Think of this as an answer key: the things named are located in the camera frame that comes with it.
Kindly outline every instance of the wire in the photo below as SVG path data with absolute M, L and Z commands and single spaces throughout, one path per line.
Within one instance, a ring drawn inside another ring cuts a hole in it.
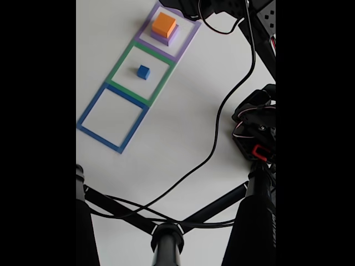
M 265 107 L 263 107 L 262 109 L 276 109 L 276 107 L 274 107 L 274 106 L 265 106 Z M 256 110 L 256 109 L 258 109 L 258 107 L 253 107 L 253 108 L 248 108 L 248 109 L 245 109 L 245 110 L 243 110 L 243 111 L 241 111 L 239 114 L 238 114 L 238 118 L 240 118 L 241 117 L 241 115 L 243 114 L 243 113 L 245 113 L 245 112 L 247 112 L 247 111 L 250 111 L 250 110 Z M 238 127 L 240 127 L 240 125 L 243 123 L 243 121 L 241 121 L 236 127 L 235 127 L 235 129 L 233 130 L 233 131 L 235 131 Z M 254 138 L 254 136 L 240 136 L 240 135 L 235 135 L 234 133 L 232 133 L 232 135 L 234 136 L 234 137 L 243 137 L 243 138 L 246 138 L 246 139 L 252 139 L 252 138 Z
M 244 76 L 244 78 L 242 78 L 242 80 L 240 80 L 239 83 L 237 85 L 235 85 L 234 88 L 223 99 L 223 101 L 222 101 L 222 103 L 221 103 L 221 105 L 220 105 L 220 107 L 218 109 L 217 117 L 216 117 L 215 138 L 214 138 L 214 143 L 213 143 L 213 147 L 212 147 L 212 150 L 211 150 L 210 154 L 208 155 L 208 157 L 202 163 L 197 165 L 194 169 L 192 169 L 185 176 L 183 176 L 181 179 L 179 179 L 175 184 L 173 184 L 167 191 L 165 191 L 163 194 L 161 194 L 158 198 L 156 198 L 153 201 L 149 202 L 148 204 L 136 209 L 135 211 L 132 211 L 131 213 L 127 213 L 127 214 L 125 214 L 123 216 L 120 216 L 120 218 L 129 217 L 129 216 L 134 215 L 134 214 L 140 212 L 141 210 L 153 205 L 155 202 L 157 202 L 158 200 L 160 200 L 163 197 L 165 197 L 170 191 L 172 191 L 178 184 L 180 184 L 183 180 L 185 180 L 190 174 L 192 174 L 193 172 L 195 172 L 196 170 L 201 168 L 204 164 L 206 164 L 210 160 L 210 158 L 212 158 L 212 155 L 214 154 L 214 152 L 216 150 L 216 146 L 217 146 L 219 121 L 220 121 L 220 116 L 221 116 L 221 113 L 222 113 L 222 109 L 223 109 L 225 103 L 227 102 L 227 100 L 229 99 L 229 97 L 251 76 L 251 74 L 253 73 L 254 68 L 255 68 L 255 61 L 256 61 L 255 44 L 254 44 L 254 38 L 253 38 L 253 34 L 252 34 L 249 11 L 248 11 L 248 5 L 247 5 L 246 0 L 245 0 L 245 13 L 246 13 L 246 18 L 245 19 L 246 19 L 246 22 L 247 22 L 247 25 L 248 25 L 248 28 L 249 28 L 249 34 L 250 34 L 251 66 L 250 66 L 250 70 Z
M 128 200 L 123 199 L 123 198 L 118 198 L 118 197 L 114 197 L 114 196 L 110 196 L 110 195 L 106 195 L 106 196 L 109 197 L 109 198 L 111 198 L 111 199 L 113 199 L 113 200 L 125 202 L 125 203 L 131 204 L 131 205 L 136 206 L 136 207 L 140 207 L 140 208 L 143 207 L 143 205 L 134 203 L 134 202 L 132 202 L 132 201 L 128 201 Z M 150 208 L 148 208 L 148 207 L 147 207 L 147 208 L 144 208 L 144 209 L 145 209 L 146 211 L 148 211 L 148 212 L 154 213 L 154 214 L 156 214 L 156 215 L 158 215 L 158 216 L 160 216 L 160 217 L 163 217 L 163 218 L 165 218 L 165 219 L 171 219 L 170 217 L 168 217 L 168 216 L 166 216 L 166 215 L 164 215 L 164 214 L 162 214 L 162 213 L 160 213 L 160 212 L 157 212 L 157 211 L 155 211 L 155 210 L 153 210 L 153 209 L 150 209 Z
M 272 47 L 273 53 L 276 56 L 276 40 L 275 40 L 275 38 L 271 37 L 270 42 L 271 42 L 271 47 Z
M 128 203 L 128 204 L 130 204 L 130 205 L 134 205 L 134 206 L 137 206 L 137 207 L 144 207 L 144 206 L 142 206 L 142 205 L 140 205 L 140 204 L 138 204 L 138 203 L 135 203 L 135 202 L 132 202 L 132 201 L 128 201 L 128 200 L 126 200 L 126 199 L 123 199 L 123 198 L 118 198 L 118 197 L 114 197 L 114 196 L 110 196 L 110 195 L 106 195 L 107 197 L 109 197 L 109 198 L 111 198 L 111 199 L 113 199 L 113 200 L 116 200 L 116 201 L 121 201 L 121 202 L 125 202 L 125 203 Z M 231 223 L 231 222 L 234 222 L 234 220 L 229 220 L 229 221 L 225 221 L 225 222 L 216 222 L 216 223 L 190 223 L 190 222 L 183 222 L 183 221 L 177 221 L 177 220 L 175 220 L 175 219 L 172 219 L 172 218 L 170 218 L 170 217 L 168 217 L 168 216 L 166 216 L 166 215 L 164 215 L 164 214 L 162 214 L 162 213 L 159 213 L 159 212 L 157 212 L 157 211 L 155 211 L 155 210 L 153 210 L 153 209 L 150 209 L 150 208 L 144 208 L 146 211 L 149 211 L 149 212 L 151 212 L 151 213 L 154 213 L 154 214 L 156 214 L 156 215 L 158 215 L 158 216 L 160 216 L 160 217 L 163 217 L 163 218 L 165 218 L 164 220 L 163 219 L 155 219 L 155 218 L 147 218 L 147 219 L 149 219 L 149 220 L 151 220 L 151 221 L 155 221 L 155 222 L 173 222 L 173 223 L 183 223 L 183 224 L 191 224 L 191 225 L 201 225 L 201 226 L 210 226 L 210 225 L 216 225 L 216 226 L 218 226 L 218 225 L 222 225 L 222 224 L 226 224 L 226 223 Z
M 209 24 L 207 23 L 206 19 L 202 16 L 202 14 L 201 14 L 201 0 L 199 0 L 199 3 L 198 3 L 198 5 L 197 5 L 197 10 L 199 11 L 199 16 L 200 16 L 200 18 L 201 18 L 202 21 L 206 24 L 206 26 L 209 27 L 211 30 L 213 30 L 213 31 L 216 32 L 216 33 L 220 33 L 220 34 L 224 34 L 224 35 L 231 34 L 231 33 L 234 31 L 234 29 L 237 27 L 238 22 L 239 22 L 239 20 L 237 19 L 236 22 L 234 23 L 232 29 L 231 29 L 229 32 L 220 32 L 219 30 L 217 30 L 217 29 L 213 28 L 211 25 L 209 25 Z
M 97 216 L 101 216 L 104 218 L 121 219 L 119 216 L 103 214 L 103 213 L 100 213 L 92 208 L 90 208 L 90 211 L 92 214 L 97 215 Z M 182 226 L 194 227 L 194 228 L 222 228 L 222 227 L 233 226 L 233 224 L 234 224 L 234 219 L 229 220 L 229 221 L 225 221 L 225 222 L 217 222 L 217 223 L 192 223 L 192 222 L 177 221 L 174 219 L 156 219 L 156 218 L 146 218 L 146 219 L 148 221 L 152 221 L 152 222 L 178 223 Z
M 274 47 L 274 49 L 276 51 L 276 41 L 275 41 L 274 37 L 271 37 L 271 42 L 272 42 L 272 46 Z
M 235 131 L 238 127 L 240 127 L 240 125 L 241 124 L 243 124 L 243 121 L 241 121 L 236 127 L 235 127 L 235 129 L 233 130 L 233 131 Z M 232 135 L 234 136 L 234 137 L 243 137 L 243 138 L 246 138 L 246 139 L 252 139 L 254 136 L 240 136 L 240 135 L 235 135 L 234 133 L 232 133 Z

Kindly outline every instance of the square frame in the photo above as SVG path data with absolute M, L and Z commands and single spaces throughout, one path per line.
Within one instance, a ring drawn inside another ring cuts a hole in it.
M 121 146 L 114 145 L 112 142 L 104 139 L 103 137 L 100 137 L 96 133 L 93 133 L 91 130 L 89 130 L 83 126 L 83 122 L 84 122 L 85 118 L 87 118 L 88 114 L 90 113 L 90 111 L 92 110 L 92 108 L 94 107 L 94 105 L 96 104 L 96 102 L 98 101 L 98 99 L 100 98 L 101 94 L 103 93 L 103 91 L 105 89 L 112 91 L 113 93 L 121 96 L 122 98 L 126 99 L 127 101 L 131 102 L 132 104 L 134 104 L 142 109 L 142 112 L 138 116 L 137 120 L 134 122 L 130 131 L 128 132 L 125 139 L 123 140 Z M 140 101 L 137 101 L 137 99 L 135 99 L 134 97 L 132 97 L 132 96 L 118 90 L 117 88 L 111 86 L 110 84 L 104 82 L 102 84 L 102 86 L 100 87 L 100 89 L 98 90 L 98 92 L 93 97 L 93 99 L 91 100 L 91 102 L 89 103 L 88 107 L 85 109 L 85 111 L 83 112 L 83 114 L 79 118 L 79 120 L 77 122 L 77 129 L 79 129 L 80 131 L 86 133 L 90 137 L 96 139 L 97 141 L 100 141 L 102 144 L 106 145 L 107 147 L 109 147 L 109 148 L 113 149 L 114 151 L 121 154 L 123 152 L 123 150 L 126 148 L 128 142 L 132 138 L 133 134 L 137 130 L 138 126 L 142 122 L 142 120 L 145 117 L 148 110 L 149 110 L 149 107 L 146 106 L 145 104 L 141 103 Z
M 169 8 L 169 7 L 164 7 L 159 1 L 154 5 L 153 9 L 150 11 L 148 17 L 146 18 L 145 22 L 143 23 L 142 27 L 139 29 L 139 31 L 137 32 L 137 34 L 134 37 L 134 40 L 138 43 L 141 43 L 143 45 L 145 45 L 146 47 L 150 48 L 151 50 L 165 56 L 166 58 L 169 58 L 170 60 L 174 61 L 174 62 L 178 62 L 180 60 L 180 58 L 182 57 L 183 53 L 185 52 L 185 50 L 187 49 L 187 47 L 189 46 L 190 42 L 192 41 L 193 37 L 195 36 L 195 34 L 197 33 L 197 30 L 199 29 L 199 27 L 201 26 L 201 22 L 199 21 L 190 21 L 191 23 L 193 23 L 195 26 L 193 27 L 191 33 L 189 34 L 189 36 L 187 37 L 184 45 L 181 47 L 180 51 L 178 52 L 177 56 L 173 56 L 171 54 L 168 54 L 162 50 L 160 50 L 159 48 L 151 45 L 150 43 L 147 43 L 146 41 L 140 39 L 140 36 L 142 35 L 143 31 L 145 30 L 145 28 L 149 25 L 152 17 L 154 16 L 155 12 L 158 10 L 159 7 L 163 7 L 166 10 L 173 12 L 174 14 L 178 15 L 179 17 L 182 17 L 186 20 L 188 20 L 187 18 L 185 18 L 183 16 L 183 14 L 173 8 Z
M 164 76 L 159 81 L 158 85 L 156 86 L 156 88 L 155 88 L 152 96 L 149 98 L 149 100 L 144 99 L 142 96 L 134 93 L 133 91 L 121 86 L 120 84 L 118 84 L 118 83 L 116 83 L 116 82 L 114 82 L 112 80 L 113 76 L 115 75 L 117 70 L 120 68 L 120 66 L 122 65 L 123 61 L 126 59 L 127 55 L 129 54 L 129 52 L 132 50 L 133 47 L 137 47 L 138 49 L 140 49 L 140 50 L 142 50 L 142 51 L 154 56 L 155 58 L 157 58 L 157 59 L 159 59 L 159 60 L 161 60 L 164 63 L 169 65 L 168 70 L 165 72 Z M 165 83 L 167 82 L 170 74 L 173 72 L 175 66 L 176 66 L 176 62 L 173 62 L 170 59 L 168 59 L 168 58 L 164 57 L 163 55 L 159 54 L 158 52 L 153 51 L 153 50 L 145 47 L 144 45 L 142 45 L 141 43 L 136 42 L 135 40 L 132 40 L 129 43 L 129 45 L 127 46 L 127 48 L 125 49 L 125 51 L 123 52 L 123 54 L 121 55 L 121 57 L 118 60 L 118 62 L 115 64 L 115 66 L 111 70 L 110 74 L 107 76 L 105 82 L 110 84 L 111 86 L 115 87 L 116 89 L 128 94 L 129 96 L 133 97 L 137 101 L 147 105 L 148 107 L 151 107 L 153 102 L 155 101 L 155 99 L 158 97 L 160 91 L 164 87 Z

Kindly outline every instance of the small cube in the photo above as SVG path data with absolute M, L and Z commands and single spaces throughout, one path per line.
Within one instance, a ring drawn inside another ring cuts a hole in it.
M 137 76 L 145 80 L 149 77 L 149 74 L 150 69 L 143 65 L 141 65 L 137 71 Z
M 168 38 L 176 26 L 176 19 L 160 12 L 151 26 L 151 30 L 164 38 Z

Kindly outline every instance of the blue cube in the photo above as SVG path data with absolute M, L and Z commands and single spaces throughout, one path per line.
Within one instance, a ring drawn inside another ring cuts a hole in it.
M 137 71 L 137 76 L 145 80 L 149 77 L 149 74 L 150 69 L 143 65 L 141 65 Z

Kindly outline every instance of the orange cube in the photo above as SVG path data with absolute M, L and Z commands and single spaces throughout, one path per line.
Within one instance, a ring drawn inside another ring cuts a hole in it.
M 176 19 L 160 12 L 151 30 L 164 38 L 168 38 L 176 26 Z

